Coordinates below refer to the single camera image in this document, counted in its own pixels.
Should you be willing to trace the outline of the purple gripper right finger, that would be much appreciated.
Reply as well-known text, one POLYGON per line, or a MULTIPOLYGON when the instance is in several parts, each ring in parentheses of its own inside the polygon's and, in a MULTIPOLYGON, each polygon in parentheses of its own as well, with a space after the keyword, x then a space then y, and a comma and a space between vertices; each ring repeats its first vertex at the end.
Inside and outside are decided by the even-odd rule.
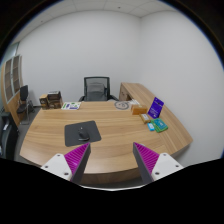
POLYGON ((183 168, 169 154, 158 154, 136 142, 133 143, 133 154, 144 184, 152 183, 183 168))

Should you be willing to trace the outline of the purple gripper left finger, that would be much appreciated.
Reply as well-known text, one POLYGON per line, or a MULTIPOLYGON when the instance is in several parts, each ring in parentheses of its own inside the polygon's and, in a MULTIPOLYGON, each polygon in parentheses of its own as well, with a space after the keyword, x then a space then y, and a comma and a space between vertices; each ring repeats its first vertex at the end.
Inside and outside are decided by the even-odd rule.
POLYGON ((65 155, 55 154, 42 166, 42 169, 75 184, 80 184, 90 153, 90 144, 86 143, 65 155))

